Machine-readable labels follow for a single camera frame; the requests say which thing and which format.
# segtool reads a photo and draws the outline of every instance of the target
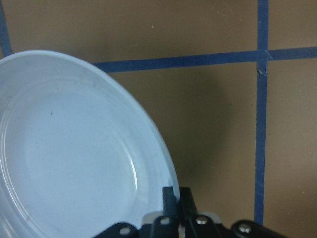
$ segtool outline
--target white plate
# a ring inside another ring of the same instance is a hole
[[[0,237],[90,238],[179,196],[168,150],[135,99],[77,58],[0,60]]]

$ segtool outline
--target brown surface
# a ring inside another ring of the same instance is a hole
[[[317,59],[269,64],[265,224],[317,236]]]
[[[89,62],[256,49],[256,1],[3,0],[14,52]]]
[[[254,63],[111,74],[150,114],[181,186],[230,226],[253,218]]]
[[[316,0],[269,1],[269,48],[317,45]]]

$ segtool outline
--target blue grid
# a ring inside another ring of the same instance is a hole
[[[264,178],[265,178],[265,140],[266,140],[266,102],[267,102],[267,63],[275,60],[317,58],[317,47],[268,49],[268,6],[269,0],[258,0],[258,47],[256,51],[229,52],[218,54],[141,59],[95,63],[106,73],[139,71],[151,69],[180,68],[226,63],[257,63],[257,116],[256,116],[256,175],[254,220],[263,223]],[[12,54],[8,29],[0,1],[0,45],[3,56]]]

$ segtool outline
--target plate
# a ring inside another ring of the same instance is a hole
[[[162,211],[177,178],[157,128],[118,83],[51,51],[0,60],[0,237],[90,238]]]

